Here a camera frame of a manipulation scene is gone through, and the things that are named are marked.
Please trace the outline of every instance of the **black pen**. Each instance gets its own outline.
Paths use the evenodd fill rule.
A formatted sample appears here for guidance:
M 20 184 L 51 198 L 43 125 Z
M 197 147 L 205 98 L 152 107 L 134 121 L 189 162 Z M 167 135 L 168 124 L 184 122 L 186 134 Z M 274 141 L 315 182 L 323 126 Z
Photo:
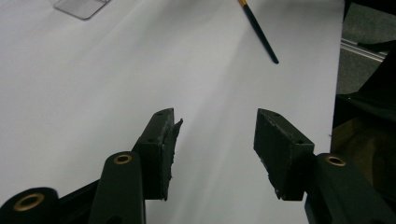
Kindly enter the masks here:
M 267 38 L 265 38 L 265 35 L 262 32 L 262 28 L 260 27 L 256 18 L 254 17 L 253 12 L 251 12 L 250 7 L 248 7 L 247 1 L 239 0 L 239 3 L 241 4 L 242 8 L 245 10 L 245 13 L 247 14 L 247 18 L 250 21 L 250 24 L 253 26 L 254 31 L 256 32 L 256 34 L 259 37 L 262 44 L 264 45 L 265 49 L 267 49 L 268 53 L 270 54 L 271 59 L 273 60 L 274 63 L 279 63 L 279 61 L 277 60 L 277 57 L 274 54 L 274 51 L 272 50 L 272 48 L 270 46 L 270 43 L 268 43 Z

